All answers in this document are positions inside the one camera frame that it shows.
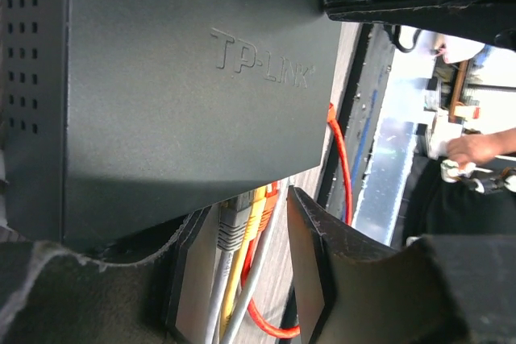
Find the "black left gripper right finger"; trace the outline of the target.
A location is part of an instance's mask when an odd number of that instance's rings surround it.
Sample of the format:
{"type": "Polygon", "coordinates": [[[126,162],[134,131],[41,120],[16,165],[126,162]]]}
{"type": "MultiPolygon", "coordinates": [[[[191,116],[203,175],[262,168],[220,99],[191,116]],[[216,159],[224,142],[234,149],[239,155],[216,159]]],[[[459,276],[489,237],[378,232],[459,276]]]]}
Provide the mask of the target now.
{"type": "Polygon", "coordinates": [[[304,343],[512,343],[515,240],[428,236],[401,251],[287,196],[304,343]]]}

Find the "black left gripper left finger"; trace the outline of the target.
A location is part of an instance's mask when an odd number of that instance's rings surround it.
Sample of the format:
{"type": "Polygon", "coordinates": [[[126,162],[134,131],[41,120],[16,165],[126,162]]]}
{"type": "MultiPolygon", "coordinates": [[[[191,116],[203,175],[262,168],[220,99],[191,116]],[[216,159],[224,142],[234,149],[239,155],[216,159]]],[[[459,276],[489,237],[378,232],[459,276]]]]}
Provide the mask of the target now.
{"type": "Polygon", "coordinates": [[[211,208],[128,242],[120,257],[3,242],[1,340],[201,343],[211,270],[211,208]]]}

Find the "operator hand in background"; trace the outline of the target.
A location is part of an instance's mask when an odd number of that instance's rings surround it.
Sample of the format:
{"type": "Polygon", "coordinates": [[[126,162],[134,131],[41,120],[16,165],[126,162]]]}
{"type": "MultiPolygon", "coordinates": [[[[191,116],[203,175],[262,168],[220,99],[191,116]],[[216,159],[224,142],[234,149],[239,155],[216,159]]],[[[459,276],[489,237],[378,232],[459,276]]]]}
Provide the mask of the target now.
{"type": "Polygon", "coordinates": [[[447,158],[460,167],[483,165],[499,155],[515,153],[515,128],[491,134],[463,135],[447,143],[447,158]]]}

